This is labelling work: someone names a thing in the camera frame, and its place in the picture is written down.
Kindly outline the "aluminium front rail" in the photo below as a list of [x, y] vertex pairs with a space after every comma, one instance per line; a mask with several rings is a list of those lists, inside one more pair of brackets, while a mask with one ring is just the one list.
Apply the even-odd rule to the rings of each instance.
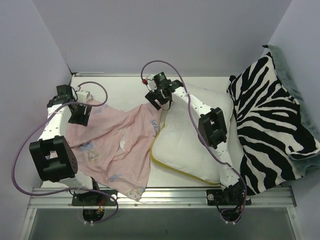
[[[134, 201], [118, 193], [117, 202], [120, 209], [209, 209], [208, 191], [216, 187], [179, 187], [147, 188], [140, 201]], [[248, 208], [292, 208], [296, 206], [295, 197], [290, 187], [275, 187], [250, 197]], [[72, 196], [61, 192], [49, 196], [32, 196], [29, 209], [97, 209], [98, 204], [90, 206], [72, 205]]]

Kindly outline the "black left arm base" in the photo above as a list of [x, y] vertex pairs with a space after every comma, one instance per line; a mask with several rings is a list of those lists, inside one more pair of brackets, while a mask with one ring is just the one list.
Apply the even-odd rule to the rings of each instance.
[[113, 199], [100, 193], [85, 192], [74, 193], [71, 201], [72, 206], [88, 207], [88, 206], [115, 206]]

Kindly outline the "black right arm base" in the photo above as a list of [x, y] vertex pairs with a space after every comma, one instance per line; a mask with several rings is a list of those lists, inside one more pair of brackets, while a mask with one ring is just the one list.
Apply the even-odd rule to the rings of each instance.
[[239, 206], [244, 203], [243, 190], [207, 189], [206, 199], [209, 206]]

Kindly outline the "zebra print pillow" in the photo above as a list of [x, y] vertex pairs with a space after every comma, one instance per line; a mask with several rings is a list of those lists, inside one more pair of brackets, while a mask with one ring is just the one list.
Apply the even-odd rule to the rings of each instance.
[[240, 174], [249, 195], [257, 195], [286, 181], [305, 177], [294, 166], [298, 158], [320, 152], [320, 141], [299, 122], [300, 106], [282, 86], [271, 53], [229, 78], [236, 131], [243, 156]]

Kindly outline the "pink pillowcase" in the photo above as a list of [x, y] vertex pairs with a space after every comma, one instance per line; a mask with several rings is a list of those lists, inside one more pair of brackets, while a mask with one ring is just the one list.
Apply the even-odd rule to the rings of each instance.
[[70, 123], [65, 138], [78, 169], [99, 184], [139, 201], [149, 181], [150, 148], [160, 130], [161, 111], [150, 103], [129, 111], [107, 104], [91, 110], [87, 126]]

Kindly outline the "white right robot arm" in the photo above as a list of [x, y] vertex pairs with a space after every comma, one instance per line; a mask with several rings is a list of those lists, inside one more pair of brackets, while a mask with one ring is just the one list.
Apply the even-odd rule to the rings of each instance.
[[216, 101], [218, 106], [210, 107], [188, 91], [182, 78], [172, 81], [163, 72], [148, 76], [143, 83], [150, 88], [145, 98], [157, 110], [166, 103], [176, 103], [187, 110], [200, 143], [216, 162], [219, 182], [226, 188], [221, 193], [222, 200], [228, 205], [238, 201], [240, 193], [235, 187], [244, 180], [228, 151], [231, 115], [220, 108], [225, 101]]

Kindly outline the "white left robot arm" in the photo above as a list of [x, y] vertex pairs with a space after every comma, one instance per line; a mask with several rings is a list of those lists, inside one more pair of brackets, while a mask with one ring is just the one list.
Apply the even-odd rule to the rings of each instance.
[[47, 119], [44, 130], [35, 142], [29, 144], [29, 151], [42, 181], [61, 183], [76, 188], [83, 194], [83, 200], [90, 206], [101, 201], [98, 183], [79, 170], [78, 161], [68, 144], [65, 134], [68, 124], [76, 127], [88, 125], [91, 107], [86, 104], [92, 99], [89, 91], [74, 91], [70, 85], [56, 87], [57, 95], [47, 104]]

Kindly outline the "white pillow yellow trim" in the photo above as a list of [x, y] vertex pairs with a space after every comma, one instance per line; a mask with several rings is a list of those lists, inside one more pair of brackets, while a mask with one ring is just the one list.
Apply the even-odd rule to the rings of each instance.
[[[191, 94], [212, 108], [218, 106], [216, 101], [225, 101], [220, 108], [232, 118], [234, 105], [227, 94], [190, 84], [186, 87]], [[159, 165], [207, 183], [220, 183], [215, 159], [199, 141], [188, 111], [175, 102], [167, 112], [164, 125], [152, 144], [150, 158]]]

